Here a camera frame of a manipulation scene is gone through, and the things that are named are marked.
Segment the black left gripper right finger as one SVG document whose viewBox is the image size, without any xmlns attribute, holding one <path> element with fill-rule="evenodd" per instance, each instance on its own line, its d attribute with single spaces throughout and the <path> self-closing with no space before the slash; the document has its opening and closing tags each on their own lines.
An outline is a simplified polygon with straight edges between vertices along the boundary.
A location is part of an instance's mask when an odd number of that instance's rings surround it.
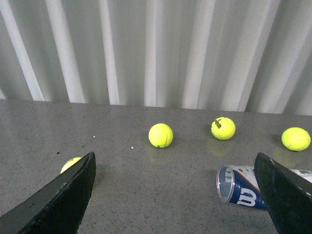
<svg viewBox="0 0 312 234">
<path fill-rule="evenodd" d="M 280 234 L 312 232 L 312 183 L 263 153 L 254 173 L 273 224 Z"/>
</svg>

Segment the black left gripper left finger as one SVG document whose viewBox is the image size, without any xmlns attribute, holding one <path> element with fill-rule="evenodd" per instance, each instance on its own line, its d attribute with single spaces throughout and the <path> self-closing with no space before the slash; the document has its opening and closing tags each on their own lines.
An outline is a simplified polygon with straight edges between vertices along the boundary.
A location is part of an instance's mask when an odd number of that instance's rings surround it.
<svg viewBox="0 0 312 234">
<path fill-rule="evenodd" d="M 0 218 L 2 234 L 76 234 L 96 176 L 88 153 L 27 200 Z"/>
</svg>

